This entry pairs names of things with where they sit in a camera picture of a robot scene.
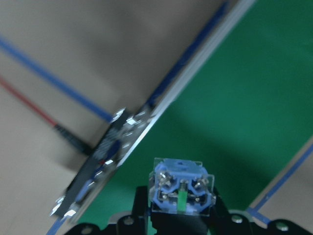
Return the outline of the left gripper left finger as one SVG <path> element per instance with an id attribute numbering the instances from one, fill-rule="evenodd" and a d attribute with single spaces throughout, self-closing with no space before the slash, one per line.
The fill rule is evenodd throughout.
<path id="1" fill-rule="evenodd" d="M 134 217 L 140 225 L 148 225 L 149 216 L 150 208 L 148 187 L 139 186 L 135 191 L 132 217 Z"/>

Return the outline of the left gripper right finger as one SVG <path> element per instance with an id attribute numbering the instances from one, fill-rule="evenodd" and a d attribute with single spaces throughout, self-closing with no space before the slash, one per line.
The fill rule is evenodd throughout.
<path id="1" fill-rule="evenodd" d="M 216 202 L 215 205 L 210 209 L 210 216 L 214 220 L 226 218 L 229 215 L 227 206 L 225 205 L 217 188 L 213 188 L 213 193 L 216 196 Z"/>

